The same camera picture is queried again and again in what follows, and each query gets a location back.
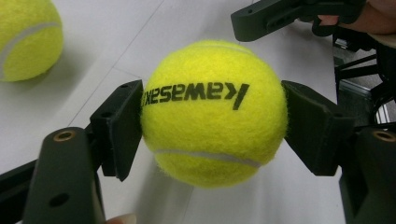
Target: white seam line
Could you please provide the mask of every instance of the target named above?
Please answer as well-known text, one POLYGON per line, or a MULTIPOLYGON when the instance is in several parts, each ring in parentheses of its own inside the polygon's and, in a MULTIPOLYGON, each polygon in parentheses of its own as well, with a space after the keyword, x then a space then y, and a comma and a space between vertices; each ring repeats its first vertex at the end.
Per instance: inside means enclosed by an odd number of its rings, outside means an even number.
POLYGON ((4 64, 6 62, 6 59, 8 57, 8 54, 14 49, 15 45, 18 44, 21 40, 23 40, 26 36, 35 34, 36 32, 52 27, 52 26, 61 26, 59 23, 55 21, 51 22, 44 22, 40 23, 35 26, 31 26, 27 29, 24 29, 21 31, 18 35, 16 35, 13 39, 11 39, 4 47, 3 50, 0 52, 0 79, 3 79, 5 74, 4 74, 4 64))
POLYGON ((219 161, 230 161, 230 162, 237 162, 241 164, 245 164, 248 166, 252 166, 255 168, 260 168, 262 166, 261 163, 258 161, 253 161, 249 159, 240 159, 235 156, 224 154, 224 153, 210 153, 210 152, 203 152, 203 151, 184 151, 180 149, 157 149, 154 151, 155 154, 179 154, 179 155, 186 155, 186 156, 193 156, 193 157, 201 157, 206 159, 213 159, 219 161))

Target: tennis ball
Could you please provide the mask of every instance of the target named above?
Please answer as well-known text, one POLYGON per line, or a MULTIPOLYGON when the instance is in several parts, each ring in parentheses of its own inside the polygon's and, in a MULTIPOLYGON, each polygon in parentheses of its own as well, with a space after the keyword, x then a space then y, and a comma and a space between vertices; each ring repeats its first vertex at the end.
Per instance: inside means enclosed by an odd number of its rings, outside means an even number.
POLYGON ((0 0, 0 80, 49 70, 63 48, 61 18, 50 0, 0 0))
POLYGON ((144 140, 170 176, 203 187, 247 180, 288 125, 279 79, 250 49, 205 40, 167 56, 142 97, 144 140))

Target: yellow felt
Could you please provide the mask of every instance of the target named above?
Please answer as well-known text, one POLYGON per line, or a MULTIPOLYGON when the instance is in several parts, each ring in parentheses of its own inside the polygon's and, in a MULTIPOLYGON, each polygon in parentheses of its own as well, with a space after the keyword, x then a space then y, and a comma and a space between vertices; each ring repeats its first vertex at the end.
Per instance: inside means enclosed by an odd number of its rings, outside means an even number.
MULTIPOLYGON (((148 81, 145 91, 196 82, 228 82, 238 89, 242 84, 248 84, 249 88, 238 110, 233 110, 234 100, 144 105, 143 98, 141 124, 144 139, 152 151, 182 149, 223 153, 258 161, 262 165, 275 156, 287 130, 288 112, 280 81, 268 64, 250 49, 234 43, 198 42, 166 57, 148 81)), ((219 164, 216 160, 202 162, 196 157, 187 160, 186 156, 175 154, 159 155, 156 159, 166 173, 201 187, 239 183, 256 169, 231 161, 219 164), (207 165, 216 169, 203 167, 207 165)))
POLYGON ((14 45, 3 64, 3 81, 17 81, 46 72, 63 48, 61 18, 50 0, 0 0, 0 53, 23 31, 43 23, 43 28, 14 45))

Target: yellow tennis ball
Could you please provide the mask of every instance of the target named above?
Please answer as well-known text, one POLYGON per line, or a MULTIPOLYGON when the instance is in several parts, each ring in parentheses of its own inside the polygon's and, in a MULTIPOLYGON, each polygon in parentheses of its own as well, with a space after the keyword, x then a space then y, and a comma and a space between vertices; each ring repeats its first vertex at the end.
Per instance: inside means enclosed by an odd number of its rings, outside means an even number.
POLYGON ((49 70, 63 48, 61 18, 50 0, 0 0, 0 80, 49 70))
POLYGON ((206 40, 161 62, 143 94, 141 124, 167 174, 198 187, 231 186, 275 156, 287 103, 276 74, 251 50, 206 40))

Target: white floor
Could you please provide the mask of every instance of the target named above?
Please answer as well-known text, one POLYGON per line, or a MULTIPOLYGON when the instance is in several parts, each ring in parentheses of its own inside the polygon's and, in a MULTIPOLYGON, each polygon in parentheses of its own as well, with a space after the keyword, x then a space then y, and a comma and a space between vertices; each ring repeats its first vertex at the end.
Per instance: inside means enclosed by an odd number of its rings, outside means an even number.
MULTIPOLYGON (((149 79, 168 53, 191 42, 236 42, 230 15, 251 0, 54 0, 64 21, 64 52, 44 76, 0 83, 0 174, 37 158, 42 139, 85 127, 119 85, 149 79)), ((335 101, 332 42, 295 22, 251 43, 279 78, 335 101)), ((198 189, 163 175, 144 142, 130 176, 102 177, 106 217, 136 213, 138 224, 344 223, 335 177, 312 175, 284 142, 249 181, 198 189)))

